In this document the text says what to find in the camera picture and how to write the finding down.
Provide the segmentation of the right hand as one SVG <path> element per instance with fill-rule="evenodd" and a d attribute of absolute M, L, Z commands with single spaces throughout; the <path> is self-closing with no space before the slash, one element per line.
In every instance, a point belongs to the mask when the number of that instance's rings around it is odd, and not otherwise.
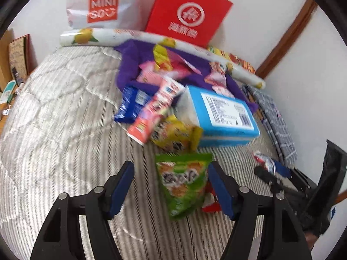
<path fill-rule="evenodd" d="M 306 239 L 308 248 L 311 251 L 313 250 L 313 247 L 315 243 L 317 242 L 317 240 L 319 239 L 319 237 L 317 237 L 315 234 L 311 232 L 305 232 L 305 239 Z"/>

